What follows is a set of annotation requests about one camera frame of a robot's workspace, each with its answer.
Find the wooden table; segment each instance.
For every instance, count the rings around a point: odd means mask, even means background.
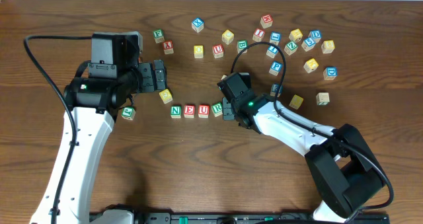
[[[336,128],[356,126],[395,188],[394,203],[383,210],[392,223],[421,223],[423,218],[423,4],[419,2],[294,0],[3,0],[0,4],[0,222],[27,223],[35,212],[56,159],[63,106],[26,55],[29,34],[89,36],[93,32],[139,31],[145,61],[163,59],[174,103],[213,104],[222,94],[216,83],[228,74],[236,40],[252,43],[260,16],[274,17],[269,32],[304,34],[319,29],[334,40],[332,54],[299,48],[287,56],[281,101],[304,98],[302,116]],[[205,29],[195,33],[191,21]],[[152,31],[162,28],[174,42],[164,55]],[[226,29],[235,41],[214,59],[212,45]],[[194,59],[193,45],[205,47]],[[89,41],[38,40],[30,47],[58,87],[91,58]],[[280,77],[268,73],[273,59],[266,46],[248,50],[237,71],[252,75],[253,89],[269,93]],[[306,60],[319,68],[307,74]],[[336,66],[339,76],[323,80]],[[318,92],[330,104],[317,106]],[[119,118],[104,148],[91,210],[110,204],[170,208],[175,212],[279,212],[315,209],[321,199],[304,158],[265,135],[239,128],[221,117],[170,117],[170,104],[157,93],[136,97],[133,122]],[[368,204],[387,199],[380,191]]]

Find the letter on block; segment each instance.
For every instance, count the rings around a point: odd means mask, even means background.
[[[172,106],[171,108],[171,117],[172,118],[181,118],[181,107],[180,106]]]
[[[204,47],[194,46],[194,58],[203,58],[203,57],[204,57]]]
[[[319,64],[317,63],[317,61],[314,58],[312,58],[305,62],[304,69],[306,70],[307,73],[311,73],[315,71],[318,68],[318,66]]]
[[[154,36],[154,41],[156,41],[156,43],[165,41],[165,36],[163,35],[163,31],[161,29],[154,30],[153,36]]]
[[[279,32],[272,32],[270,33],[270,43],[275,44],[277,46],[280,42],[281,34]]]
[[[282,64],[277,61],[273,61],[272,65],[270,66],[269,73],[273,74],[274,76],[278,76],[280,69],[282,69]]]
[[[196,18],[192,21],[191,27],[192,29],[194,29],[194,31],[199,33],[204,28],[204,21],[201,20],[200,18]]]
[[[276,90],[278,89],[278,86],[279,86],[279,84],[276,84],[276,83],[274,83],[272,85],[272,89],[270,89],[270,96],[275,96]],[[281,93],[282,93],[282,86],[279,88],[278,98],[279,98]]]
[[[310,31],[309,37],[317,43],[320,42],[320,39],[322,39],[322,34],[319,30],[312,30]]]
[[[135,117],[135,109],[131,107],[126,107],[122,109],[122,117],[127,120],[133,120]]]
[[[209,118],[210,107],[208,105],[200,105],[198,107],[199,118]]]
[[[165,54],[173,54],[173,43],[172,41],[163,42],[163,50]]]
[[[235,35],[230,30],[226,30],[222,34],[222,41],[229,45],[233,41],[234,37]]]
[[[332,53],[335,50],[335,43],[332,40],[324,41],[322,43],[322,52],[324,54]]]
[[[213,46],[213,55],[215,59],[223,57],[223,53],[224,51],[222,44]]]
[[[303,37],[303,34],[299,29],[292,30],[289,34],[289,39],[293,42],[299,42]]]
[[[297,44],[295,42],[288,42],[285,46],[284,51],[290,56],[292,55],[294,52],[297,51]]]
[[[329,93],[318,93],[316,96],[317,105],[326,105],[329,101]]]
[[[270,15],[264,15],[260,20],[260,24],[262,25],[263,28],[270,27],[272,23],[273,23],[273,18]]]
[[[276,49],[274,46],[269,46],[269,48],[267,49],[266,55],[268,55],[271,58],[275,58],[277,53],[278,53],[278,49]]]
[[[220,102],[212,105],[211,109],[213,110],[213,114],[214,114],[215,117],[220,116],[223,113],[222,103],[220,103]]]
[[[294,95],[291,102],[289,103],[289,106],[294,108],[294,109],[298,109],[301,104],[303,103],[304,98],[301,98],[298,95]]]
[[[168,89],[165,89],[159,93],[161,100],[166,104],[173,100],[172,94]]]
[[[240,40],[238,41],[238,45],[237,45],[237,49],[238,49],[238,53],[243,50],[244,48],[246,48],[248,46],[248,42],[247,40]]]
[[[196,107],[194,105],[185,105],[184,118],[194,118]]]
[[[265,32],[263,30],[257,28],[252,35],[252,39],[256,42],[261,42],[263,40],[264,34]]]
[[[338,76],[338,70],[336,67],[327,67],[325,71],[323,71],[324,80],[334,80],[336,76]]]
[[[316,42],[311,39],[311,38],[307,38],[304,39],[303,44],[301,45],[301,47],[308,52],[309,50],[313,49],[316,46]]]

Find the wood grain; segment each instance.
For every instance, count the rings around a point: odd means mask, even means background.
[[[48,183],[63,126],[63,107],[25,54],[29,34],[88,36],[94,31],[143,35],[145,61],[163,59],[174,103],[213,104],[222,94],[216,83],[228,74],[236,44],[214,59],[212,45],[230,29],[247,39],[260,16],[274,17],[269,32],[304,34],[319,29],[336,49],[323,55],[317,44],[287,58],[281,101],[294,94],[305,101],[297,111],[322,124],[356,126],[395,188],[384,209],[392,223],[421,223],[423,214],[423,12],[419,2],[295,0],[3,0],[0,4],[0,223],[27,223]],[[190,22],[205,21],[196,34]],[[173,40],[164,55],[152,30]],[[193,45],[205,48],[194,59]],[[90,42],[39,40],[35,56],[63,89],[77,66],[90,58]],[[266,47],[251,48],[237,71],[251,73],[258,93],[269,93],[279,77],[268,73]],[[320,64],[307,74],[314,57]],[[337,66],[334,81],[323,70]],[[330,93],[316,106],[318,92]],[[221,118],[172,120],[170,104],[157,94],[135,99],[133,122],[118,119],[98,170],[91,210],[110,204],[171,208],[176,212],[269,212],[316,208],[320,202],[303,157],[271,137],[239,128]],[[387,199],[378,193],[369,204]]]

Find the wooden cube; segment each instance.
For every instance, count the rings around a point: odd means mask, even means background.
[[[262,25],[263,28],[270,27],[272,23],[273,23],[273,18],[270,15],[264,15],[260,20],[260,24]]]
[[[210,107],[208,105],[199,105],[198,107],[198,117],[199,118],[209,118]]]
[[[264,34],[265,32],[263,30],[257,28],[252,35],[252,39],[256,42],[261,42],[263,40]]]
[[[279,86],[279,84],[277,84],[277,83],[274,83],[272,85],[272,89],[270,89],[270,96],[275,96],[276,91],[278,90],[278,86]],[[282,93],[282,86],[279,88],[278,98],[279,98],[281,93]]]
[[[311,38],[306,38],[303,41],[301,47],[308,52],[309,50],[313,49],[316,46],[316,42]]]
[[[194,118],[196,107],[194,105],[185,105],[184,118]]]
[[[327,67],[325,71],[323,71],[324,80],[334,80],[336,76],[338,76],[338,70],[336,67]]]
[[[163,42],[163,50],[165,54],[173,54],[173,43],[172,41]]]
[[[122,109],[121,116],[127,120],[133,120],[135,117],[135,109],[131,107],[126,107]]]
[[[292,55],[294,52],[297,51],[297,44],[295,42],[288,42],[284,48],[284,51],[290,56]]]
[[[276,49],[276,47],[269,46],[269,48],[267,49],[266,55],[271,58],[275,58],[277,53],[278,53],[278,49]]]
[[[154,30],[153,36],[154,36],[154,41],[156,41],[156,43],[165,41],[165,35],[163,35],[163,31],[161,29]]]
[[[319,64],[317,63],[317,61],[314,58],[312,58],[305,62],[304,69],[306,70],[307,73],[311,73],[315,71],[318,68],[318,66]]]
[[[237,43],[238,53],[240,51],[242,51],[244,48],[246,48],[247,46],[248,46],[247,40],[240,40],[240,41],[238,41],[238,43]]]
[[[289,39],[293,42],[299,42],[303,37],[303,34],[299,29],[292,30],[289,34]]]
[[[269,73],[273,74],[274,76],[278,76],[280,69],[282,69],[282,64],[277,61],[273,61],[272,65],[270,66]]]
[[[215,117],[222,115],[223,114],[222,103],[218,102],[217,104],[212,105],[211,110],[213,110],[213,114]]]
[[[227,45],[229,45],[233,41],[234,37],[235,35],[230,30],[226,30],[222,34],[222,42],[225,42]]]
[[[332,40],[324,41],[322,43],[322,52],[324,54],[332,53],[335,50],[335,43]]]
[[[223,57],[223,46],[222,44],[213,46],[213,56],[215,59]]]
[[[270,43],[275,44],[275,46],[279,45],[280,38],[282,35],[279,32],[272,32],[270,33]]]
[[[159,93],[161,100],[166,104],[168,102],[171,102],[173,100],[172,94],[168,89],[165,89]]]
[[[318,93],[316,96],[317,105],[327,105],[329,101],[329,93]]]
[[[201,32],[204,28],[204,21],[200,18],[196,18],[191,22],[191,27],[196,31],[197,33]]]
[[[182,108],[180,106],[172,106],[171,108],[171,117],[172,118],[181,118]]]
[[[194,46],[194,58],[203,58],[203,57],[204,57],[204,47]]]
[[[309,37],[317,43],[320,42],[320,39],[322,39],[322,34],[320,33],[320,30],[312,30],[309,33]]]
[[[303,103],[303,101],[304,101],[304,98],[301,98],[298,95],[294,95],[291,102],[289,103],[289,106],[294,109],[298,109]]]

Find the yellow block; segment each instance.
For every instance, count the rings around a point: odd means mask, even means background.
[[[327,40],[322,43],[322,52],[324,54],[331,53],[335,50],[335,43],[332,40]]]
[[[222,41],[229,45],[233,41],[234,37],[235,35],[230,30],[226,30],[222,34]]]
[[[303,103],[303,101],[304,101],[304,98],[301,98],[298,95],[294,95],[291,102],[289,103],[289,106],[292,108],[298,109]]]
[[[194,58],[203,58],[204,48],[203,46],[194,46]]]
[[[161,100],[166,104],[173,100],[172,94],[168,89],[165,89],[159,93]]]
[[[316,70],[318,66],[319,64],[317,63],[317,61],[314,58],[312,58],[305,62],[304,69],[306,70],[307,73],[310,73]]]
[[[299,29],[292,30],[289,34],[289,39],[293,42],[299,42],[303,37],[303,34]]]

